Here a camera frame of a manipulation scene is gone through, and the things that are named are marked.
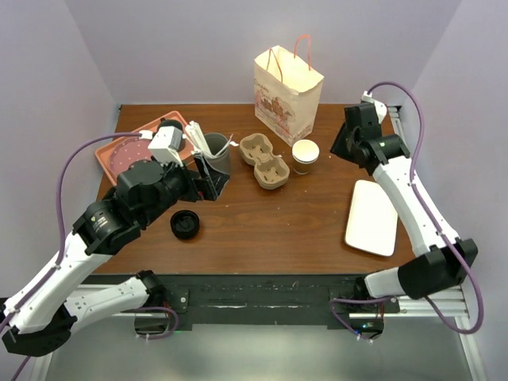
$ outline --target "white cup lid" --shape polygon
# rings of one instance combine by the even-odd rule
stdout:
[[[293,157],[301,163],[313,163],[319,156],[319,147],[311,140],[299,140],[293,145]]]

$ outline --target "red bag handle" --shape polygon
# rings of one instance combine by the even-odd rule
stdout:
[[[273,58],[275,58],[275,62],[277,63],[277,67],[279,68],[279,72],[280,72],[280,82],[282,83],[283,81],[283,71],[281,70],[280,68],[280,65],[279,65],[279,61],[277,60],[277,56],[275,55],[275,52],[273,51],[272,48],[270,48],[270,52],[268,53],[268,63],[267,63],[267,70],[268,70],[268,67],[270,66],[270,57],[271,57],[271,54],[273,53]]]
[[[297,40],[296,42],[294,43],[294,51],[293,51],[293,58],[296,58],[296,48],[298,47],[298,42],[300,42],[300,40],[302,38],[308,38],[309,39],[309,44],[307,44],[307,58],[309,59],[309,70],[310,70],[310,34],[302,34]]]

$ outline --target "orange tray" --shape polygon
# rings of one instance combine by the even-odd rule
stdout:
[[[146,125],[142,125],[139,129],[135,129],[133,133],[137,133],[142,129],[156,132],[157,126],[160,124],[162,118],[175,119],[182,123],[183,127],[187,125],[187,122],[178,111],[171,111]],[[113,185],[117,185],[117,174],[126,171],[132,163],[142,159],[150,160],[151,154],[148,150],[149,141],[150,140],[140,140],[138,137],[119,137],[95,151],[95,157]],[[184,142],[185,145],[179,151],[180,159],[185,164],[189,164],[193,160],[192,151],[194,150],[194,146],[187,139],[185,139]],[[121,160],[120,163],[116,163],[114,159],[119,155],[124,155],[125,158]]]

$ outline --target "wooden table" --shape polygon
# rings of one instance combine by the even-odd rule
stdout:
[[[294,172],[276,190],[261,188],[252,167],[231,147],[232,178],[216,202],[179,202],[142,237],[100,267],[101,273],[363,273],[399,266],[413,253],[398,223],[393,256],[384,258],[344,243],[349,204],[355,182],[369,179],[365,170],[329,154],[344,121],[341,105],[320,105],[309,139],[321,149],[314,172]],[[264,133],[292,168],[291,147],[254,116],[253,105],[123,106],[117,132],[132,131],[172,110],[197,121],[204,132],[219,132],[240,142],[251,133]],[[384,133],[393,133],[383,123]],[[101,198],[111,186],[103,176]],[[192,241],[173,236],[169,219],[177,210],[196,212],[202,227]]]

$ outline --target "paper bag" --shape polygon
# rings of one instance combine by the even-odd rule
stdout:
[[[305,37],[308,63],[296,56],[298,42]],[[310,36],[300,36],[293,52],[277,45],[254,63],[255,114],[292,146],[312,132],[323,87],[323,75],[310,66]]]

